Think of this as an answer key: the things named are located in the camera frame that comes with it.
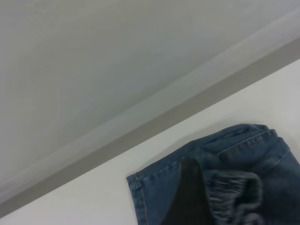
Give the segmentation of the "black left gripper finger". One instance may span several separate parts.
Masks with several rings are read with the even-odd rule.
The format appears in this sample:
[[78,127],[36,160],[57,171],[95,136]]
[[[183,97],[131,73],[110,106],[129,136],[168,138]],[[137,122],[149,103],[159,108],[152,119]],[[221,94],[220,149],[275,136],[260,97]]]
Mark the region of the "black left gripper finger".
[[162,225],[214,225],[203,173],[195,159],[180,162],[180,181]]

